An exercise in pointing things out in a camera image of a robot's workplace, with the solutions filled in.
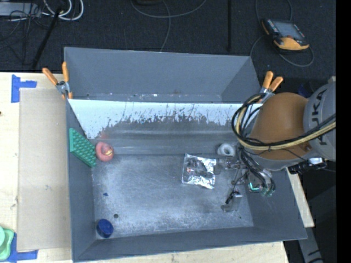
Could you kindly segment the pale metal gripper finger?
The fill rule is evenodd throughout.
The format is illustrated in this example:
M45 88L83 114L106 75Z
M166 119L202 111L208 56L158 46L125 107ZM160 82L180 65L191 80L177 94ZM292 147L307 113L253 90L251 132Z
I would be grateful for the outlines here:
M243 195L239 190L233 190L227 197L225 203L221 205L224 212L238 211Z
M217 158L214 166L214 173L220 174L223 171L239 171L241 172L246 167L236 158Z

